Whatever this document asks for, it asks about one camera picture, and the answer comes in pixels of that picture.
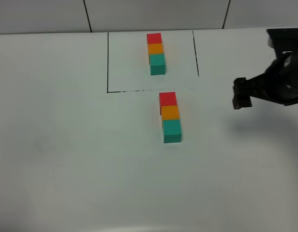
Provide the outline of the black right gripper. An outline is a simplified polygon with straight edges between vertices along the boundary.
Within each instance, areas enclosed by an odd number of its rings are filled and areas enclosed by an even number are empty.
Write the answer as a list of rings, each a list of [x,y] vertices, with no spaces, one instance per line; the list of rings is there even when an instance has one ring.
[[[233,108],[252,107],[250,97],[285,106],[298,103],[298,50],[287,52],[272,62],[266,71],[247,81],[236,78],[233,86]]]

